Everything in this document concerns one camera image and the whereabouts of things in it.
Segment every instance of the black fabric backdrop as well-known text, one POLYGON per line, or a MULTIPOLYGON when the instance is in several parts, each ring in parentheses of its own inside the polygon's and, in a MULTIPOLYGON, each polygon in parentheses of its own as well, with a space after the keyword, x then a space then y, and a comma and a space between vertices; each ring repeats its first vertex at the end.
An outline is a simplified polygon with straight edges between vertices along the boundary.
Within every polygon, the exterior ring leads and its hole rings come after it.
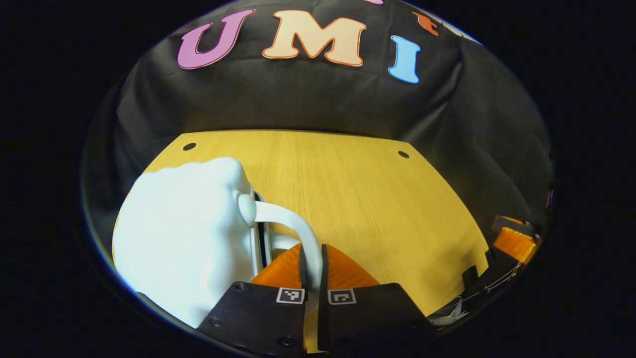
MULTIPOLYGON (((218 129, 304 129, 408 141, 446 179, 484 233, 496 215, 543 225, 550 166, 548 133, 515 76, 485 47, 441 24, 433 36, 409 4, 365 1, 240 0, 172 32, 132 68, 104 103, 89 141, 86 210, 107 250, 117 211, 135 179, 171 140, 218 129), (184 34, 213 25, 199 49, 214 48, 221 19, 245 18, 231 52, 213 65, 183 70, 176 57, 184 34), (349 17, 367 26, 360 67, 310 59, 271 60, 279 26, 273 13, 309 11, 321 26, 349 17), (417 43, 418 84, 387 69, 391 36, 417 43)), ((298 38, 295 46, 302 48, 298 38)))
MULTIPOLYGON (((197 340, 149 326, 99 280, 74 240, 81 215, 69 206, 88 126, 116 79, 217 4, 5 5, 3 352, 210 356, 197 340)), ((421 6, 484 43, 520 78, 546 119, 558 168, 550 240, 510 291, 430 355, 630 356, 636 337, 625 263, 633 235, 621 227, 635 219, 627 195, 634 133, 630 72, 620 61, 629 10, 591 1, 421 6)))

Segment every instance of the letter m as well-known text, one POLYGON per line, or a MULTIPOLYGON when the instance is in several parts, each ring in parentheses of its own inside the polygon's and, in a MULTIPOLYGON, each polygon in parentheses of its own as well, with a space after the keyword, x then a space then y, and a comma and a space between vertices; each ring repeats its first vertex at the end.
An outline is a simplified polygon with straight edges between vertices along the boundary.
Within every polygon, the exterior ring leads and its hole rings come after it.
POLYGON ((276 37, 270 48, 263 50, 268 59, 291 59, 299 54, 294 47, 294 39, 298 37, 305 52, 314 58, 333 43, 331 50, 324 54, 325 58, 337 64, 362 66, 359 55, 360 35, 366 25, 346 17, 340 17, 321 28, 314 17, 307 11, 283 10, 274 13, 280 19, 276 37))

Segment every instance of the letter i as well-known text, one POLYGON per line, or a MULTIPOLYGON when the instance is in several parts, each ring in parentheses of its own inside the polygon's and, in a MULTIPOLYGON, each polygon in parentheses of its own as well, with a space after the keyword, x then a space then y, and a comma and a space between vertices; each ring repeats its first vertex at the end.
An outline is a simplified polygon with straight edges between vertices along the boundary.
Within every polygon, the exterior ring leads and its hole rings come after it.
POLYGON ((415 59, 420 47, 407 39, 399 36, 391 36, 391 40, 396 43, 396 63, 389 68, 389 74, 408 83, 418 83, 420 79, 415 74, 415 59))

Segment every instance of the white mug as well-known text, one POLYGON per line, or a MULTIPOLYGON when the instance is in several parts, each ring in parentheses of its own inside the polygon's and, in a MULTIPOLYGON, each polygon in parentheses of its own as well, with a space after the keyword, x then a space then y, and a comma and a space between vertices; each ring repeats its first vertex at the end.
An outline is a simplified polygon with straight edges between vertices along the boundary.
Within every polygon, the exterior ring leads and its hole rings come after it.
MULTIPOLYGON (((263 269, 258 222, 298 234, 307 258, 309 314, 317 308, 322 274, 312 228, 285 208, 256 201, 242 165, 229 157, 141 175, 113 232, 115 268, 132 290, 197 328, 232 282, 249 282, 263 269)), ((268 261, 274 248, 297 243, 266 234, 268 261)))

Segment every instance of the wooden table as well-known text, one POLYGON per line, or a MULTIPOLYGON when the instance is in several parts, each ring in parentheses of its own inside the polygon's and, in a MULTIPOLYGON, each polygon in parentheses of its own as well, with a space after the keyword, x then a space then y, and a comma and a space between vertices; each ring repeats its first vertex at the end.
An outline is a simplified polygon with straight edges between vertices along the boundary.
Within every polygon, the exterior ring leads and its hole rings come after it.
MULTIPOLYGON (((466 269, 488 267, 486 241, 468 209, 409 143, 306 131, 196 132, 174 140, 146 172, 217 157, 239 160, 265 201, 301 215, 321 243, 380 283, 400 283, 424 315, 464 290, 466 269), (189 143, 196 146, 184 150, 189 143)), ((316 312, 305 322, 310 353, 317 352, 316 322, 316 312)))

